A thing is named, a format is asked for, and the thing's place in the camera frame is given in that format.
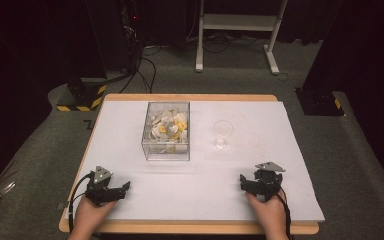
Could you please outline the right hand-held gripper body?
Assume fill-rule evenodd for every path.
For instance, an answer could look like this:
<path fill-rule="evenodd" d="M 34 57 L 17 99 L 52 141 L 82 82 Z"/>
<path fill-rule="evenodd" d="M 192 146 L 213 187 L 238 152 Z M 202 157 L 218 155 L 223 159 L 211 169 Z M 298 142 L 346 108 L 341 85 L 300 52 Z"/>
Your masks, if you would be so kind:
<path fill-rule="evenodd" d="M 256 165 L 254 172 L 254 196 L 261 196 L 263 201 L 268 201 L 277 194 L 283 181 L 282 173 L 285 169 L 274 162 L 265 162 Z"/>

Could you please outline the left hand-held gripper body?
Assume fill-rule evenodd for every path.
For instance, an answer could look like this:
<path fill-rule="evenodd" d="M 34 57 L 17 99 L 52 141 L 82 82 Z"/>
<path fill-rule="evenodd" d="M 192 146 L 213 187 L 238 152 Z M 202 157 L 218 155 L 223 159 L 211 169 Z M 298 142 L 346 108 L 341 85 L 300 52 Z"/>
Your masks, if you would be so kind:
<path fill-rule="evenodd" d="M 92 173 L 92 178 L 87 184 L 86 197 L 96 206 L 103 206 L 119 199 L 118 190 L 108 187 L 111 176 L 112 173 L 101 166 L 97 166 Z"/>

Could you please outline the pile of white yellow packets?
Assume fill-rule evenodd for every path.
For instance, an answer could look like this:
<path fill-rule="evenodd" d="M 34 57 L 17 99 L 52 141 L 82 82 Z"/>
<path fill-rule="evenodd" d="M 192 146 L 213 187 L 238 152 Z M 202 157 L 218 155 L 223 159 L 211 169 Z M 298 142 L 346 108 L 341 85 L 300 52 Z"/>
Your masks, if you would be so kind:
<path fill-rule="evenodd" d="M 150 150 L 157 154 L 185 154 L 188 150 L 188 114 L 178 109 L 150 116 Z"/>

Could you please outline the clear plastic cup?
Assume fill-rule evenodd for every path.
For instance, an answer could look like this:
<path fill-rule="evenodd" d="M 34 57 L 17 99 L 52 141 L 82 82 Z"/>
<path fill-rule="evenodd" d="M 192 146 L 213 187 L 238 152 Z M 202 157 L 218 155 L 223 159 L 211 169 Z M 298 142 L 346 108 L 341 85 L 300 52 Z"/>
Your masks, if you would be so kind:
<path fill-rule="evenodd" d="M 214 146 L 224 149 L 227 146 L 227 139 L 233 133 L 234 127 L 229 121 L 219 120 L 214 123 L 213 131 L 216 135 Z"/>

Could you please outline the person's right hand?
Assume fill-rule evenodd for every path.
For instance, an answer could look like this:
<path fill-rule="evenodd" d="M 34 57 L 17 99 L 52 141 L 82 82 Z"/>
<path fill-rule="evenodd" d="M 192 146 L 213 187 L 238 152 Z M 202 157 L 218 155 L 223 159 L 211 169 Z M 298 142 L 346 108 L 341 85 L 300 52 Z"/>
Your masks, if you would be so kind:
<path fill-rule="evenodd" d="M 248 192 L 245 193 L 245 196 L 265 234 L 273 232 L 286 233 L 286 213 L 278 196 L 273 196 L 266 202 L 260 202 Z"/>

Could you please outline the black computer tower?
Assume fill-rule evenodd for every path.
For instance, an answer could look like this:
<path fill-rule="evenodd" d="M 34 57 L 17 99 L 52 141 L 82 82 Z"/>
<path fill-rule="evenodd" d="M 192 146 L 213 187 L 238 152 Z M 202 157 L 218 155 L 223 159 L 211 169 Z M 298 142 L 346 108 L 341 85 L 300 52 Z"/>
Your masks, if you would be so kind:
<path fill-rule="evenodd" d="M 132 70 L 143 45 L 143 26 L 140 21 L 139 0 L 119 0 L 124 45 L 127 51 L 127 69 Z"/>

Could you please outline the person's left hand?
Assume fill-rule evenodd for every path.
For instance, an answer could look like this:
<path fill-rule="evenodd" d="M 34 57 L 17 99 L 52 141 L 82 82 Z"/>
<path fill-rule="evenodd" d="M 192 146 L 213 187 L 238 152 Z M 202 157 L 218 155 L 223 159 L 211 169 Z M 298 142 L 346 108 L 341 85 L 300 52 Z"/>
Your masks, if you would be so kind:
<path fill-rule="evenodd" d="M 94 233 L 116 204 L 116 201 L 112 201 L 104 206 L 96 206 L 87 197 L 83 197 L 76 209 L 74 228 L 72 231 Z"/>

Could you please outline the white metal stand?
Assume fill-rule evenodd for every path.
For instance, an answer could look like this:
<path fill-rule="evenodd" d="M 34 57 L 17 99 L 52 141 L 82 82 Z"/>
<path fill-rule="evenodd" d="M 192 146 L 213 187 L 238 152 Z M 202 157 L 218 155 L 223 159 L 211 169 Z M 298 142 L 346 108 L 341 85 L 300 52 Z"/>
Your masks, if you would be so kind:
<path fill-rule="evenodd" d="M 270 40 L 263 46 L 271 73 L 279 75 L 280 70 L 276 63 L 273 48 L 283 20 L 288 0 L 281 0 L 276 15 L 236 15 L 236 14 L 208 14 L 205 12 L 205 0 L 200 0 L 198 43 L 196 52 L 195 70 L 202 72 L 204 69 L 203 33 L 205 30 L 232 30 L 232 31 L 257 31 L 270 32 Z"/>

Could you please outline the black yellow striped stand base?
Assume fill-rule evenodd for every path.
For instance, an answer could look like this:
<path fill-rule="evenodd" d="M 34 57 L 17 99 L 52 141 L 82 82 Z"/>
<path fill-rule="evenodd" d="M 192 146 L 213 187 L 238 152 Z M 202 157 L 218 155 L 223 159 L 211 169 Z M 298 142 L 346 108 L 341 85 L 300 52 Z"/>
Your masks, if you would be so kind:
<path fill-rule="evenodd" d="M 76 80 L 68 82 L 56 106 L 59 111 L 93 111 L 101 103 L 107 85 Z"/>

